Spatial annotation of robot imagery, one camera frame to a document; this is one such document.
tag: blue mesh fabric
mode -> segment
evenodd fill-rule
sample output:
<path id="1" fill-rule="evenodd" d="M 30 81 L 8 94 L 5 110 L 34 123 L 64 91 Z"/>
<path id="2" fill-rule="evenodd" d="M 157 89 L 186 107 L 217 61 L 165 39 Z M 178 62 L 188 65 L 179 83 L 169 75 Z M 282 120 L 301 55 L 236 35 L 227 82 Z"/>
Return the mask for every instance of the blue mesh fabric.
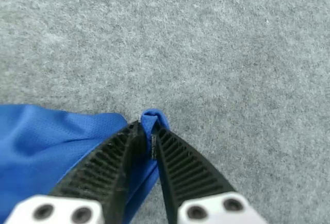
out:
<path id="1" fill-rule="evenodd" d="M 149 137 L 165 116 L 150 109 L 141 116 Z M 86 115 L 33 105 L 0 105 L 0 222 L 19 201 L 47 194 L 85 155 L 127 125 L 117 113 Z M 128 223 L 158 178 L 156 162 L 141 159 L 134 168 L 124 220 Z"/>

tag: gray carpet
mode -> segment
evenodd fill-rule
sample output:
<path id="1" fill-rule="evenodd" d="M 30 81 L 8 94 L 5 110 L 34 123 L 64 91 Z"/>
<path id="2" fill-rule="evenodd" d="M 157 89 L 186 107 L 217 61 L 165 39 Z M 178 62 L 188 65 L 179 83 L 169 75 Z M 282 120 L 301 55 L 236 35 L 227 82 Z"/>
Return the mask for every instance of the gray carpet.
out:
<path id="1" fill-rule="evenodd" d="M 0 103 L 160 108 L 270 223 L 329 223 L 329 45 L 330 0 L 0 0 Z"/>

